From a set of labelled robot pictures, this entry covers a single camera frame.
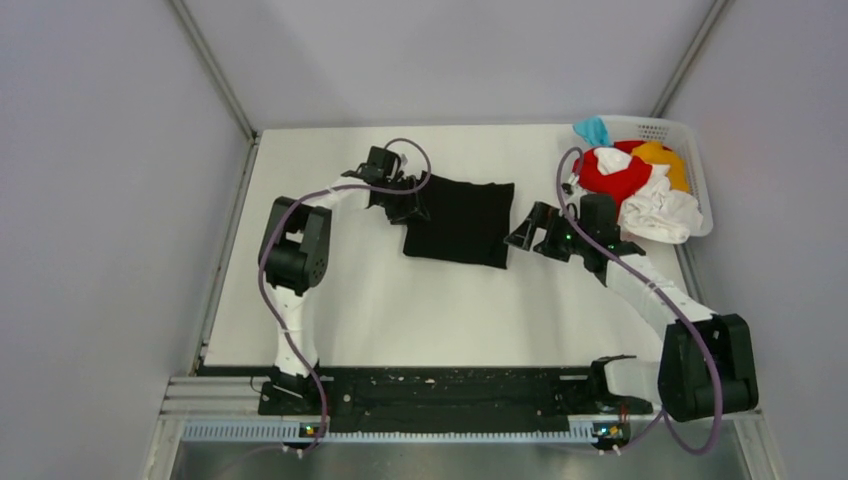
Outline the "aluminium frame rail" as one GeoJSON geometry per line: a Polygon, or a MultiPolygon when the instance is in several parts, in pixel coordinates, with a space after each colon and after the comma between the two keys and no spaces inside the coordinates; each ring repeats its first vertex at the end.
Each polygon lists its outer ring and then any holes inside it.
{"type": "Polygon", "coordinates": [[[672,429],[629,419],[633,442],[600,451],[609,415],[579,415],[555,432],[327,433],[310,448],[314,416],[262,416],[251,377],[169,382],[146,479],[784,479],[788,472],[764,415],[732,414],[711,451],[707,421],[672,429]]]}

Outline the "white t shirt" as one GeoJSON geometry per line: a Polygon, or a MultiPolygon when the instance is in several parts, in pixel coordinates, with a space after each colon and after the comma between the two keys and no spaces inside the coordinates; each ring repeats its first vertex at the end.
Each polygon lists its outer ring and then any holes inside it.
{"type": "Polygon", "coordinates": [[[617,207],[618,223],[629,234],[667,244],[682,244],[703,224],[699,202],[692,194],[673,190],[668,167],[651,165],[647,184],[617,207]]]}

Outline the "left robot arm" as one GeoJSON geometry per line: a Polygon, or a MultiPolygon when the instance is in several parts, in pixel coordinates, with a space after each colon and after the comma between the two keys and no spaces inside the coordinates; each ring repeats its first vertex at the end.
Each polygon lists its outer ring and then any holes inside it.
{"type": "Polygon", "coordinates": [[[392,225],[428,219],[420,193],[432,177],[432,164],[420,175],[405,173],[404,165],[404,156],[390,145],[373,146],[365,162],[326,187],[273,201],[257,286],[276,323],[277,352],[262,389],[261,414],[327,412],[314,329],[306,318],[309,292],[328,271],[333,223],[341,215],[378,207],[392,225]]]}

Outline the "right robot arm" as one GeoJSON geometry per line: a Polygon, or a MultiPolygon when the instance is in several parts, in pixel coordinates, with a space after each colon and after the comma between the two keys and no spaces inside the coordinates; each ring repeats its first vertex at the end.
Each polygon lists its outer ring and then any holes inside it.
{"type": "Polygon", "coordinates": [[[567,262],[573,257],[616,293],[662,342],[656,361],[632,355],[593,362],[589,404],[612,412],[626,397],[663,407],[678,422],[750,411],[759,404],[751,332],[737,314],[721,315],[682,291],[625,241],[606,194],[588,194],[564,210],[543,202],[505,238],[507,245],[567,262]]]}

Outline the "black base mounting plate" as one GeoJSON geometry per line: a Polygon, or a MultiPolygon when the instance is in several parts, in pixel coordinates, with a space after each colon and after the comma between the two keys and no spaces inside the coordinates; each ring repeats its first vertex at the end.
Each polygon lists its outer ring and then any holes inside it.
{"type": "Polygon", "coordinates": [[[262,416],[328,413],[332,433],[564,433],[577,415],[652,413],[589,367],[326,367],[321,384],[262,386],[262,416]]]}

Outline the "light blue t shirt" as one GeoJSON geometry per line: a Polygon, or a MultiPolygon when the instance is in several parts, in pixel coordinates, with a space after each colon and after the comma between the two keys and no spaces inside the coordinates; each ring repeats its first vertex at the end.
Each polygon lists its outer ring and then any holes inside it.
{"type": "Polygon", "coordinates": [[[612,147],[611,140],[604,120],[600,116],[592,116],[572,125],[574,133],[589,147],[612,147]]]}

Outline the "black t shirt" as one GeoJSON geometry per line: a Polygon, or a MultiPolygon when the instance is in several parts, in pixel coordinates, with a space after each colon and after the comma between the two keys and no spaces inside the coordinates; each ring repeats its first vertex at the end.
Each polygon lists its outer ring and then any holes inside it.
{"type": "Polygon", "coordinates": [[[420,195],[429,218],[407,224],[405,256],[507,268],[513,183],[474,184],[434,175],[420,195]]]}

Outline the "corner metal post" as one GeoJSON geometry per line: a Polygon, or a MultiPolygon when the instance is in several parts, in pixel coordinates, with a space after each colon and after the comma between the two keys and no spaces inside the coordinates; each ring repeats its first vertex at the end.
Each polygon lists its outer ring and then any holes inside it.
{"type": "Polygon", "coordinates": [[[703,20],[695,30],[691,41],[676,64],[657,101],[654,103],[650,111],[650,117],[662,118],[667,113],[670,105],[698,61],[711,35],[733,4],[733,0],[714,0],[710,3],[710,7],[703,20]]]}
{"type": "Polygon", "coordinates": [[[248,119],[245,109],[237,98],[234,89],[206,40],[189,5],[183,0],[168,0],[167,4],[180,29],[186,35],[187,41],[194,51],[204,74],[211,83],[228,115],[235,122],[247,141],[250,144],[254,144],[258,136],[257,130],[248,119]]]}

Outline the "left corner metal post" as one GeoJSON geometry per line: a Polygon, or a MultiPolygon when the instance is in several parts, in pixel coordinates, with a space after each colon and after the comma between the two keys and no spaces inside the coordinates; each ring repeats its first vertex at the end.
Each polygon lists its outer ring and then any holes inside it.
{"type": "Polygon", "coordinates": [[[258,136],[257,130],[248,119],[245,109],[237,98],[234,89],[206,40],[189,5],[183,0],[168,0],[167,4],[180,29],[186,35],[187,41],[194,51],[204,74],[211,83],[228,115],[235,122],[247,141],[250,144],[254,144],[258,136]]]}

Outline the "white plastic laundry basket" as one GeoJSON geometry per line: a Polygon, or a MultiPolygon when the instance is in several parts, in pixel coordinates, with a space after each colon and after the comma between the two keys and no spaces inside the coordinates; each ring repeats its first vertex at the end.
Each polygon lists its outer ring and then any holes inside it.
{"type": "Polygon", "coordinates": [[[712,231],[713,220],[694,133],[663,119],[594,116],[572,126],[588,146],[574,166],[580,187],[608,194],[622,230],[667,244],[712,231]]]}

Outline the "right corner metal post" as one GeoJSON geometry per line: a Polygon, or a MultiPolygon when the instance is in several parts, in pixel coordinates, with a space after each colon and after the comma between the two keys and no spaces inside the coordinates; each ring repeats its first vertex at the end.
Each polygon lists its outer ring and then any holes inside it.
{"type": "Polygon", "coordinates": [[[667,113],[670,105],[698,61],[711,35],[733,4],[733,0],[714,0],[710,3],[710,7],[703,20],[695,30],[691,41],[676,64],[657,101],[654,103],[650,111],[650,117],[662,118],[667,113]]]}

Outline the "red t shirt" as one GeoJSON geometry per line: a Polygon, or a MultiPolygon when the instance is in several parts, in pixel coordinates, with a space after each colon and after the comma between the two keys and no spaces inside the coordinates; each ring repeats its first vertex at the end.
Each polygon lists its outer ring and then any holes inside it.
{"type": "Polygon", "coordinates": [[[652,176],[652,166],[633,155],[635,148],[643,144],[640,140],[625,140],[612,147],[589,149],[584,153],[580,171],[577,166],[572,168],[578,172],[578,184],[589,192],[610,195],[620,207],[652,176]]]}

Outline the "yellow t shirt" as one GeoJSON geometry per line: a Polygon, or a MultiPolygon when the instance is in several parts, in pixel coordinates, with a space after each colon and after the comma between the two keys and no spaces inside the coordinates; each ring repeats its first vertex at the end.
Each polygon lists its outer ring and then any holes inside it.
{"type": "Polygon", "coordinates": [[[670,181],[670,187],[685,193],[690,193],[691,188],[686,175],[685,161],[673,150],[660,142],[644,142],[631,151],[631,155],[640,158],[651,165],[664,165],[668,167],[666,177],[670,181]]]}

